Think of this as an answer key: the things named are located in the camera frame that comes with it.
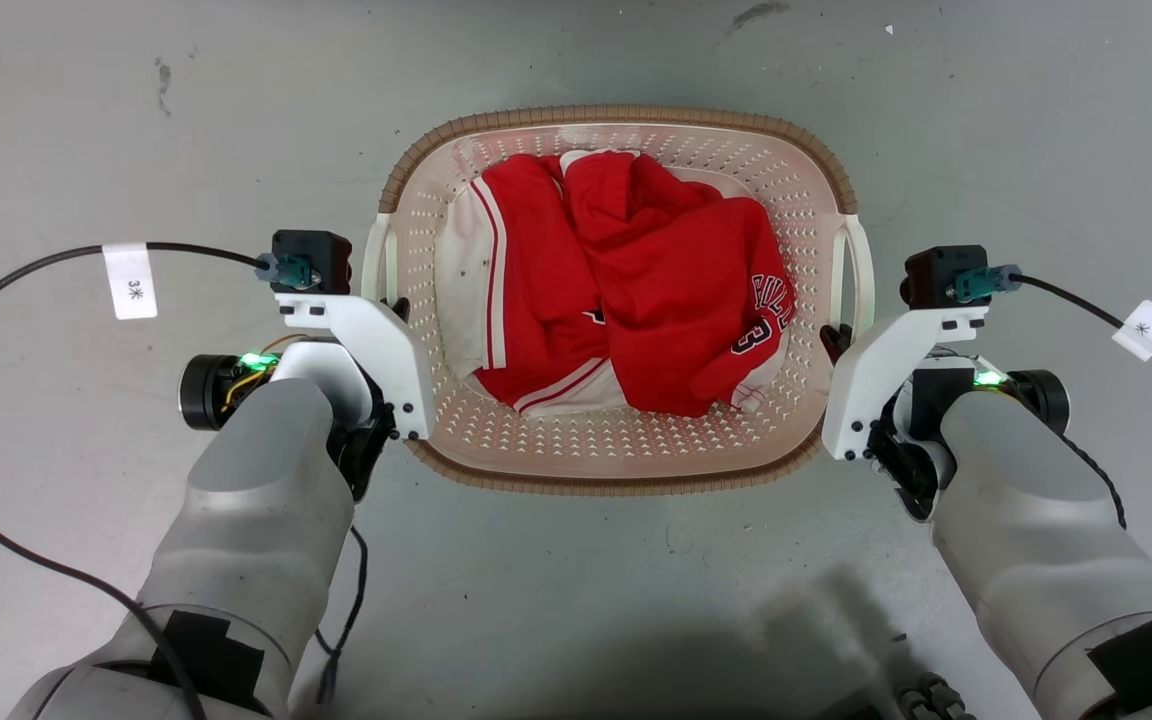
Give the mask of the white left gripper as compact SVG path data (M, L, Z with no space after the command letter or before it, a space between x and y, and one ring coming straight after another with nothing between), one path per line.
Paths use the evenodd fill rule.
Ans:
M326 450L355 502L369 488L387 444L429 439L435 429L429 348L408 327L411 302L387 306L353 295L276 293L289 328L326 338L285 348L275 381L308 381L332 406Z

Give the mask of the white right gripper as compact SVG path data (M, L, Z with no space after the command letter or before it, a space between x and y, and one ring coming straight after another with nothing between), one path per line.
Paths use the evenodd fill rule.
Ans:
M820 441L833 458L865 460L895 483L914 521L931 520L955 473L941 423L977 387L973 356L947 346L977 338L988 306L905 311L854 340L850 324L823 325L833 366Z

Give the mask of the beige perforated plastic laundry basket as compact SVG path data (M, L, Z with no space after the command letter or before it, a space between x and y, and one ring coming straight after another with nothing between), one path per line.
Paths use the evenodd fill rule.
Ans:
M796 291L785 364L753 414L714 406L703 418L639 414L524 416L454 377L435 310L435 237L452 200L511 156L632 150L685 181L767 210ZM429 468L467 486L535 495L652 497L759 486L820 452L833 363L828 328L873 323L873 263L844 164L788 120L653 105L521 108L430 129L385 182L358 287L366 300L408 300L429 348L435 429L410 444Z

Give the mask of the red white-striped garment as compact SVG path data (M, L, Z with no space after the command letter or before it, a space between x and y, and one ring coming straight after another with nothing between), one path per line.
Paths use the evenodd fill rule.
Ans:
M435 318L460 381L525 416L626 407L602 295L573 232L567 156L511 156L457 194L435 237Z

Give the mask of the red lettered basketball jersey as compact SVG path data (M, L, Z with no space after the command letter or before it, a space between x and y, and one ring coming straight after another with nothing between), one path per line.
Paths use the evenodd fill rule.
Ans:
M795 314L767 211L636 152L567 152L559 168L627 404L680 416L758 410Z

